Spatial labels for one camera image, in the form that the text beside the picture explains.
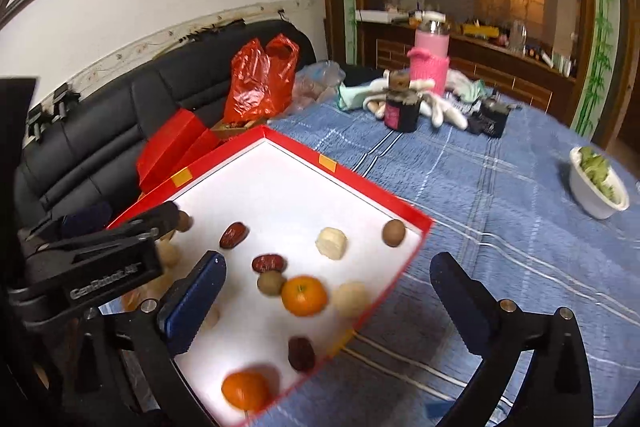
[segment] white bowl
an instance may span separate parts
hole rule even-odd
[[[571,149],[569,158],[571,160],[569,186],[575,199],[588,214],[591,214],[591,216],[596,219],[607,219],[607,217],[612,216],[613,213],[622,212],[622,210],[629,208],[629,194],[626,191],[625,185],[611,167],[609,167],[609,175],[607,176],[606,183],[613,187],[613,190],[615,190],[620,198],[620,203],[618,204],[614,204],[604,197],[602,192],[591,183],[590,179],[588,179],[587,175],[582,171],[580,168],[582,155],[580,154],[579,147]]]

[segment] blue tablecloth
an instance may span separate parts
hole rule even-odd
[[[436,131],[425,119],[417,132],[399,134],[367,112],[330,104],[271,125],[414,204],[435,225],[356,337],[255,425],[435,425],[433,406],[455,399],[480,362],[429,282],[431,257],[445,250],[497,299],[524,311],[575,312],[594,425],[609,424],[640,380],[640,185],[619,164],[631,206],[596,221],[568,187],[569,151],[585,141],[534,108],[512,112],[501,139],[446,124]],[[493,420],[508,413],[529,360],[530,353],[520,357]]]

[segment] orange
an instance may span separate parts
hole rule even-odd
[[[271,399],[269,384],[255,371],[239,371],[226,377],[222,394],[232,406],[243,411],[259,411]]]
[[[324,310],[328,301],[322,283],[308,275],[289,279],[284,283],[280,297],[287,311],[296,317],[316,315]]]

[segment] pink thermos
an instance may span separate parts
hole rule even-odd
[[[443,95],[449,71],[449,28],[446,17],[437,12],[425,12],[415,31],[415,47],[408,53],[411,80],[432,78],[432,91]]]

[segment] black leather sofa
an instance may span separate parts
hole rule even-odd
[[[230,63],[252,38],[266,45],[283,33],[300,46],[298,69],[316,61],[311,42],[292,24],[235,25],[149,61],[112,80],[28,144],[17,169],[14,200],[20,227],[107,201],[114,215],[140,190],[136,160],[146,141],[178,110],[207,126],[222,118]]]

